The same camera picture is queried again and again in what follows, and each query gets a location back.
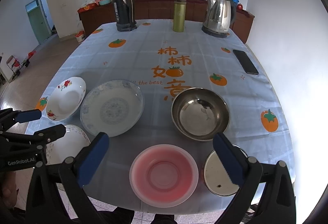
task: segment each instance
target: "black pants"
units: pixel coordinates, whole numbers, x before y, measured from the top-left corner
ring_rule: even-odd
[[[131,224],[134,211],[117,207],[113,212],[98,211],[108,224]],[[73,219],[74,222],[80,223],[78,218]],[[160,215],[156,214],[151,224],[177,224],[174,220],[174,215]]]

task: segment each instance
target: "blue gripper pad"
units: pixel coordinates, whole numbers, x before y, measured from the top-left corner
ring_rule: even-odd
[[[40,119],[41,116],[42,113],[39,109],[22,111],[18,113],[18,115],[15,117],[15,121],[17,121],[18,123],[24,123],[24,122]]]
[[[221,136],[224,136],[224,134],[221,133],[214,135],[213,148],[227,171],[232,183],[242,186],[244,183],[242,166]]]
[[[107,134],[101,133],[97,136],[101,136],[101,138],[78,168],[77,183],[81,188],[90,183],[109,147],[109,137]]]

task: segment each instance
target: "green door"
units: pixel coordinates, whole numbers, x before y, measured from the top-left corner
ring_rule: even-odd
[[[40,6],[33,8],[31,11],[27,13],[27,15],[28,18],[30,19],[30,23],[33,32],[36,36],[36,39],[38,40],[39,44],[41,44],[48,37],[50,37],[50,33],[47,29]]]

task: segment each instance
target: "blue patterned plate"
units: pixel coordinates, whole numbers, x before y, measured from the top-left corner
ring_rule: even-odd
[[[81,122],[91,134],[120,135],[139,120],[145,100],[139,86],[128,80],[111,80],[93,88],[81,106]]]

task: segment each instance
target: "tiled floor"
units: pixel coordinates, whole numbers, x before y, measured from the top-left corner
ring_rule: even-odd
[[[24,68],[21,75],[11,82],[0,97],[0,108],[12,107],[14,110],[34,109],[43,91],[56,74],[61,65],[78,47],[75,38],[60,41],[57,35],[53,35],[37,48],[37,53],[31,58],[29,67]],[[27,123],[17,123],[9,131],[25,133]],[[19,188],[17,207],[25,209],[28,186],[30,184],[33,169],[17,171],[16,184]],[[59,191],[66,210],[71,218],[77,217],[66,193]],[[97,210],[113,211],[116,207],[90,198]],[[212,213],[176,215],[179,224],[213,223],[222,214],[222,211]],[[150,224],[154,214],[135,212],[132,224]]]

